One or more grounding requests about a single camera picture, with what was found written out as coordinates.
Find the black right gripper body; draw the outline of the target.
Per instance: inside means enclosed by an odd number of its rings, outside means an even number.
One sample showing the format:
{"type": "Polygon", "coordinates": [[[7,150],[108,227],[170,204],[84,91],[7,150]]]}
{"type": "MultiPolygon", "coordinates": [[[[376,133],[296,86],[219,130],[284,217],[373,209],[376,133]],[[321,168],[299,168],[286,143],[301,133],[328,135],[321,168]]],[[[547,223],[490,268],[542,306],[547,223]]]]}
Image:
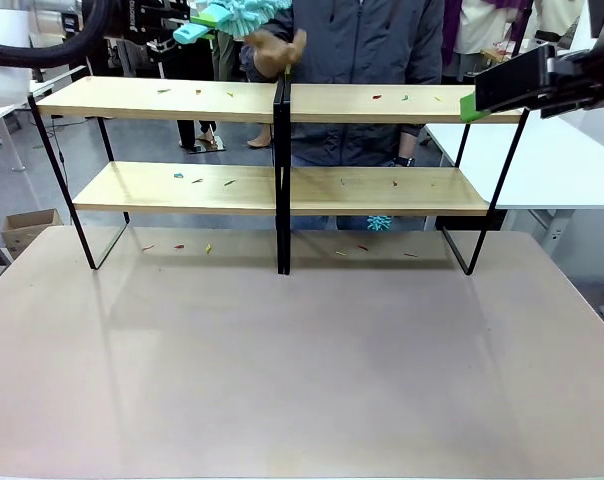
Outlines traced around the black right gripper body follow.
{"type": "Polygon", "coordinates": [[[591,50],[558,56],[554,68],[557,95],[583,109],[604,108],[604,37],[591,50]]]}

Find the person's right hand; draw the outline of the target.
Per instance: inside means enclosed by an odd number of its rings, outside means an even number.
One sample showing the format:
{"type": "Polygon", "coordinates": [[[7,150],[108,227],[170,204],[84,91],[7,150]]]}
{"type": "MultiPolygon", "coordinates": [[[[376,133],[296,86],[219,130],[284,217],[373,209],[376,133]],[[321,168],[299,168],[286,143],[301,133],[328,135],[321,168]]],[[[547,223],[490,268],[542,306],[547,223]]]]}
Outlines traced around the person's right hand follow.
{"type": "Polygon", "coordinates": [[[253,49],[253,64],[260,75],[273,79],[295,65],[307,44],[307,32],[298,29],[291,42],[284,41],[266,30],[256,30],[245,38],[253,49]]]}

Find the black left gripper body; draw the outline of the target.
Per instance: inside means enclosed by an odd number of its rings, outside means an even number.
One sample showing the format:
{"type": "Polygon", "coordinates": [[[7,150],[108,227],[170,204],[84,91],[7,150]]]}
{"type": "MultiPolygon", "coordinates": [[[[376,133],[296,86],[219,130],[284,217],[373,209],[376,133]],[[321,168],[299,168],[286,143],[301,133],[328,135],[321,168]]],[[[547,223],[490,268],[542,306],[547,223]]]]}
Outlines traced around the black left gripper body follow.
{"type": "Polygon", "coordinates": [[[133,43],[164,42],[190,19],[187,1],[117,1],[113,10],[112,37],[133,43]]]}

